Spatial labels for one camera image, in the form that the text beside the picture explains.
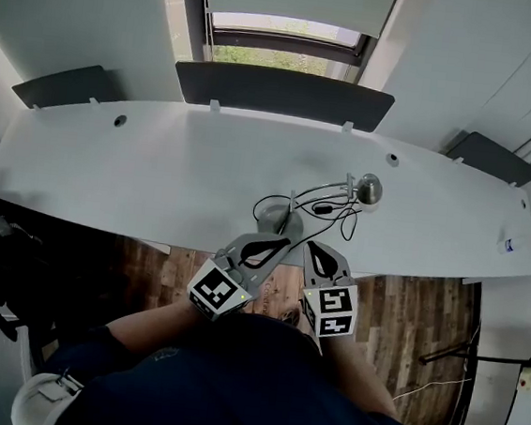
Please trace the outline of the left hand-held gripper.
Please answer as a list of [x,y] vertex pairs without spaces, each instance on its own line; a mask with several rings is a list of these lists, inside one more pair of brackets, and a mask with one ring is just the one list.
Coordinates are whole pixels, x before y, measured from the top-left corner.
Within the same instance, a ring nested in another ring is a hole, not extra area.
[[211,321],[243,309],[259,296],[262,283],[290,246],[291,240],[282,235],[237,237],[205,260],[193,276],[187,285],[190,302]]

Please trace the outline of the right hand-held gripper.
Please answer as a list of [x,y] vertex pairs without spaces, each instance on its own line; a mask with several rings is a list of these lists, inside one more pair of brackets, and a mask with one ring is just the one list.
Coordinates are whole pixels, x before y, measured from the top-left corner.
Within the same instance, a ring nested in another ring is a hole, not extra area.
[[358,288],[345,258],[324,243],[303,246],[303,311],[317,338],[352,335]]

